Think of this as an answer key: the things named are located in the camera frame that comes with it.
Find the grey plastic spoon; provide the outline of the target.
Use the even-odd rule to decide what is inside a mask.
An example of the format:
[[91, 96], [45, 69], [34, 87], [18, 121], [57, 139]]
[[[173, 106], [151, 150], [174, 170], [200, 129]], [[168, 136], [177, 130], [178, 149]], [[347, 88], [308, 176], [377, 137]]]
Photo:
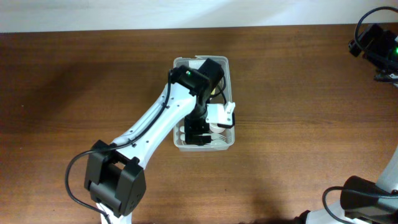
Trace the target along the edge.
[[184, 126], [181, 126], [181, 127], [179, 128], [179, 131], [180, 131], [180, 139], [181, 139], [182, 141], [185, 141], [185, 127], [184, 127]]

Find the white plastic cup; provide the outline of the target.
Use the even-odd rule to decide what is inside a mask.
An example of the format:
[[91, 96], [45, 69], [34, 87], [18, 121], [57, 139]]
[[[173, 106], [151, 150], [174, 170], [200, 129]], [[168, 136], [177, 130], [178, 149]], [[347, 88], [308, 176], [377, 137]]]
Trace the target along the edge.
[[216, 123], [209, 124], [210, 131], [212, 133], [220, 134], [225, 131], [226, 128], [219, 127]]

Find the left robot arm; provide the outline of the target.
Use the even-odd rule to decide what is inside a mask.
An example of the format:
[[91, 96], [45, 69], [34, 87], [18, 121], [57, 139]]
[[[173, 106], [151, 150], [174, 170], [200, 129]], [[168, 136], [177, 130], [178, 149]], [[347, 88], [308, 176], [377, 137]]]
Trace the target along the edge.
[[228, 59], [176, 58], [167, 75], [158, 99], [132, 127], [91, 148], [84, 187], [102, 223], [131, 223], [146, 191], [146, 165], [169, 132], [181, 151], [220, 151], [234, 143]]

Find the grey plastic fork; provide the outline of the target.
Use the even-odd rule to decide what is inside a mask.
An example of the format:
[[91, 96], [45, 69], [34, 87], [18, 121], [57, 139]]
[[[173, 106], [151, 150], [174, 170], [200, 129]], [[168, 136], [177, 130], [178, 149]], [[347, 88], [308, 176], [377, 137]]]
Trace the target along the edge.
[[206, 133], [206, 134], [203, 134], [203, 136], [210, 137], [212, 141], [215, 141], [215, 140], [221, 140], [224, 142], [227, 141], [227, 138], [219, 133]]

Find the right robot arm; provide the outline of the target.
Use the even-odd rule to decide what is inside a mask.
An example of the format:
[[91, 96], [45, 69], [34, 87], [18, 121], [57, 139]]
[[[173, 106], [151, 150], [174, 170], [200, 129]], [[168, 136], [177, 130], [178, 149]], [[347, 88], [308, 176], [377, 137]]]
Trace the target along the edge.
[[[370, 24], [349, 43], [349, 52], [363, 57], [379, 69], [379, 82], [397, 85], [397, 66], [377, 59], [397, 62], [397, 34]], [[342, 186], [327, 188], [322, 194], [323, 208], [305, 211], [294, 223], [397, 223], [397, 151], [377, 182], [351, 176]]]

